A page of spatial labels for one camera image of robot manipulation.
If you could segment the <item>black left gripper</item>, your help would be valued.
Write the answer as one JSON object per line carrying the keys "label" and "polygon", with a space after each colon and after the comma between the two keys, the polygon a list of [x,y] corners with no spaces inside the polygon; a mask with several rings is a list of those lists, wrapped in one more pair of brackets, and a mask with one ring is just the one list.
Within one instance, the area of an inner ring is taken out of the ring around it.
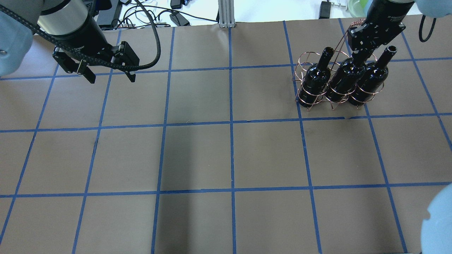
{"label": "black left gripper", "polygon": [[123,71],[136,81],[139,58],[126,42],[113,46],[91,16],[39,16],[37,24],[55,41],[53,59],[67,73],[77,73],[95,84],[89,66],[105,66]]}

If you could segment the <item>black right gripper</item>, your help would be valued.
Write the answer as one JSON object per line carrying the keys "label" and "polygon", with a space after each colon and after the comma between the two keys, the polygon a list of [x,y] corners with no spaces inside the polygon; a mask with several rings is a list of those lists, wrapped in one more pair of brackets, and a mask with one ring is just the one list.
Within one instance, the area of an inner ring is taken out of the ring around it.
{"label": "black right gripper", "polygon": [[413,0],[372,1],[364,21],[350,25],[347,30],[355,66],[365,65],[375,49],[387,45],[406,28],[402,20],[414,3]]}

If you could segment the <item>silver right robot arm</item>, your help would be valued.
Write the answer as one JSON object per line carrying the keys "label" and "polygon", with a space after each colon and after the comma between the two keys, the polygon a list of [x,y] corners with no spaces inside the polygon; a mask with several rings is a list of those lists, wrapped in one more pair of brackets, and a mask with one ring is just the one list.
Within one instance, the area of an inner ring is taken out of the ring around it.
{"label": "silver right robot arm", "polygon": [[388,45],[406,26],[403,19],[413,5],[424,16],[442,18],[451,15],[450,0],[373,0],[359,26],[350,26],[347,39],[352,59],[365,62],[381,45]]}

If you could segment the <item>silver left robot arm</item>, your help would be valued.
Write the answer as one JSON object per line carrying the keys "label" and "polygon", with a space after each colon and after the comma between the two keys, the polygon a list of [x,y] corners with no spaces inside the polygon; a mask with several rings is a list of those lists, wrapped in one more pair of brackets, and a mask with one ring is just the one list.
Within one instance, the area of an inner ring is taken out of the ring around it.
{"label": "silver left robot arm", "polygon": [[127,42],[108,43],[83,0],[2,0],[1,75],[18,70],[37,31],[54,39],[53,59],[66,73],[76,73],[94,83],[89,66],[100,61],[121,66],[138,65],[139,58]]}

